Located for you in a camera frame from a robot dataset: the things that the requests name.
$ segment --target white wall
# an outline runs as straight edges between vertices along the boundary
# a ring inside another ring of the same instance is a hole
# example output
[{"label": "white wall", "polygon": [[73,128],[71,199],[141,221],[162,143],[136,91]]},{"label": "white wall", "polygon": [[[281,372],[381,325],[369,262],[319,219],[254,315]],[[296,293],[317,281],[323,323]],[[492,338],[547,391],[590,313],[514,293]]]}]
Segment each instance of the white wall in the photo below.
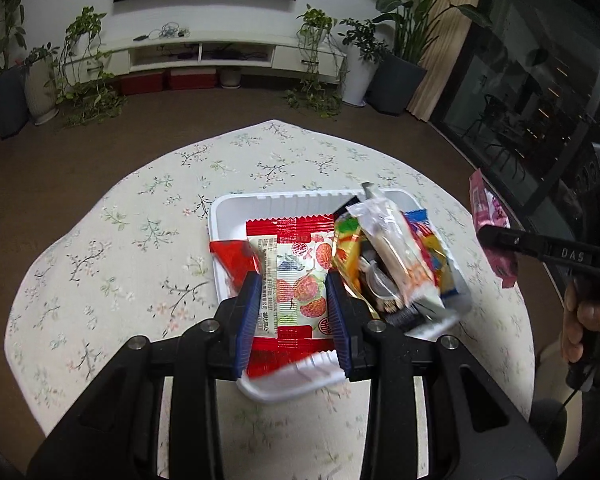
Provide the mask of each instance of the white wall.
[{"label": "white wall", "polygon": [[51,41],[62,45],[64,30],[83,6],[106,12],[103,39],[118,40],[147,34],[174,21],[196,30],[238,30],[291,36],[298,30],[296,16],[306,4],[342,19],[371,18],[376,0],[24,0],[27,46]]}]

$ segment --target round table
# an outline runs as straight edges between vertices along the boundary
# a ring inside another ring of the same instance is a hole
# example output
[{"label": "round table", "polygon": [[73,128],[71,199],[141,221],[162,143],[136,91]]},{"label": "round table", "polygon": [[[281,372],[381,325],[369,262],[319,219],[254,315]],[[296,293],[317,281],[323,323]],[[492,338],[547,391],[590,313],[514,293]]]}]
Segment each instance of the round table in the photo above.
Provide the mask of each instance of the round table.
[{"label": "round table", "polygon": [[[218,301],[207,217],[216,197],[350,189],[365,181],[405,189],[427,207],[474,300],[453,332],[528,417],[534,349],[525,304],[517,287],[500,288],[464,207],[390,156],[268,121],[186,146],[133,172],[33,263],[14,300],[4,345],[45,434],[131,336],[177,336],[213,316]],[[359,477],[368,383],[347,381],[263,405],[219,381],[218,408],[227,479]]]}]

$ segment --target glass door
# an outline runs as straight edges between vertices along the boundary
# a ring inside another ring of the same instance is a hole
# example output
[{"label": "glass door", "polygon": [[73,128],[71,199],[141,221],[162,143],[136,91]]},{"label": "glass door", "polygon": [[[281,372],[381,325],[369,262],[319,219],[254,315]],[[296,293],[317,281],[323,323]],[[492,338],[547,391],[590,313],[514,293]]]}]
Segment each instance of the glass door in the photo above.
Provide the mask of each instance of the glass door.
[{"label": "glass door", "polygon": [[[481,6],[493,29],[472,27],[432,122],[520,213],[586,116],[600,73],[600,20],[585,0]],[[576,192],[558,179],[547,196],[532,215],[536,230],[578,237]]]}]

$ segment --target shelf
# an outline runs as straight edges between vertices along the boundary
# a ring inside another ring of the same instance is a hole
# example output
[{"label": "shelf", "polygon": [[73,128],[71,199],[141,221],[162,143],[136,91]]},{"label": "shelf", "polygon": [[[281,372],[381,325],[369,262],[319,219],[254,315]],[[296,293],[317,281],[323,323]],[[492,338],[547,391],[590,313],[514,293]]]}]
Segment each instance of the shelf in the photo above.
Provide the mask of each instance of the shelf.
[{"label": "shelf", "polygon": [[[298,38],[263,36],[234,32],[202,32],[190,38],[162,40],[120,40],[103,43],[101,50],[111,50],[104,62],[115,76],[169,68],[237,66],[287,71],[301,76],[306,71]],[[320,76],[336,80],[344,58],[327,45],[318,47]],[[93,59],[72,60],[76,80],[86,82],[95,72]]]}]

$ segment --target screw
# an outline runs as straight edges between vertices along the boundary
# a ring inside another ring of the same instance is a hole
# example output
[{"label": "screw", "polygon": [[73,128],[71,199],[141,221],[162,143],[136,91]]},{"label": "screw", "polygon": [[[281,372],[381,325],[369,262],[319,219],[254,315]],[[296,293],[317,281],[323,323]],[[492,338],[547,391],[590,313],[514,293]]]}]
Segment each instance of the screw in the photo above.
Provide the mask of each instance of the screw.
[{"label": "screw", "polygon": [[371,330],[371,332],[375,332],[377,334],[384,332],[384,329],[386,328],[386,325],[384,324],[384,322],[380,321],[379,319],[372,319],[371,321],[369,321],[366,324],[366,327]]},{"label": "screw", "polygon": [[132,350],[139,350],[146,345],[146,338],[141,335],[135,335],[126,343],[126,345]]},{"label": "screw", "polygon": [[205,319],[202,323],[200,323],[200,328],[202,329],[202,332],[212,334],[220,328],[220,323],[218,323],[215,319]]},{"label": "screw", "polygon": [[447,350],[455,350],[460,346],[458,338],[452,335],[443,335],[440,338],[440,344]]}]

